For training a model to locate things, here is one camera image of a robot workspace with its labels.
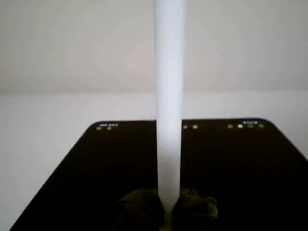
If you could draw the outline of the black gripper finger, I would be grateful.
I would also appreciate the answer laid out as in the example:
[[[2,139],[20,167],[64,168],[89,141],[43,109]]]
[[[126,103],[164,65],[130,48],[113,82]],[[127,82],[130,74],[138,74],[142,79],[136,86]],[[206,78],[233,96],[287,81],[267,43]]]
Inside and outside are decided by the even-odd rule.
[[[157,189],[133,190],[116,203],[117,231],[158,231],[164,223]]]
[[[171,213],[173,231],[214,231],[218,219],[217,201],[202,197],[196,190],[181,188]]]

